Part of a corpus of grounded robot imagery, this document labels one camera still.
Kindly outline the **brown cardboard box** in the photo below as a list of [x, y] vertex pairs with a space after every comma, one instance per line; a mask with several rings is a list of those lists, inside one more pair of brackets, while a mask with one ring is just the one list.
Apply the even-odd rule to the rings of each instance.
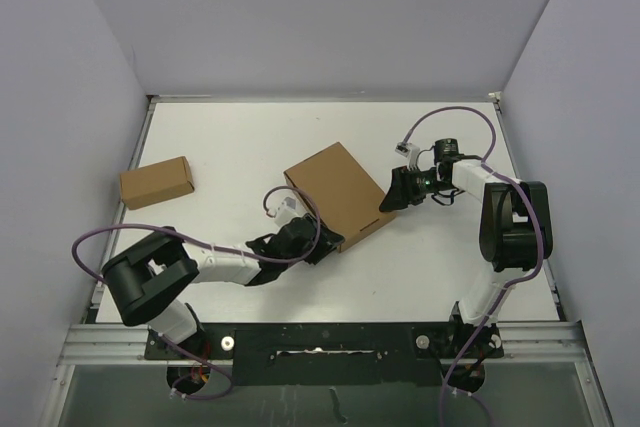
[[340, 253], [396, 218], [394, 212], [379, 210], [383, 190], [339, 142], [286, 169], [284, 177], [309, 195], [323, 223], [344, 238]]

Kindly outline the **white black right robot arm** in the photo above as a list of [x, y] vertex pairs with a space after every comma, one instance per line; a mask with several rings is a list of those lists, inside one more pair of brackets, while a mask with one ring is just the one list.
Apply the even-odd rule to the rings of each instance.
[[444, 332], [446, 347], [464, 356], [478, 347], [481, 337], [491, 341], [497, 335], [494, 325], [509, 293], [536, 277], [552, 253], [548, 192], [542, 182], [507, 177], [489, 167], [484, 157], [460, 153], [453, 138], [436, 141], [431, 150], [434, 165], [422, 170], [419, 147], [397, 144], [396, 152], [407, 164], [391, 171], [379, 211], [401, 211], [427, 198], [451, 207], [461, 194], [481, 204], [478, 242], [484, 263], [466, 268], [474, 280], [454, 303]]

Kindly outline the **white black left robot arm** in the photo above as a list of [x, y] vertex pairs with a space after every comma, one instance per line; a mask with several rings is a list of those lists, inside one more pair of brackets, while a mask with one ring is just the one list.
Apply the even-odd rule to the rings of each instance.
[[268, 284], [299, 261], [319, 263], [343, 243], [342, 235], [310, 214], [234, 247], [216, 247], [160, 227], [109, 260], [101, 274], [124, 325], [146, 325], [164, 335], [178, 356], [190, 358], [201, 350], [203, 333], [196, 314], [178, 300], [187, 286]]

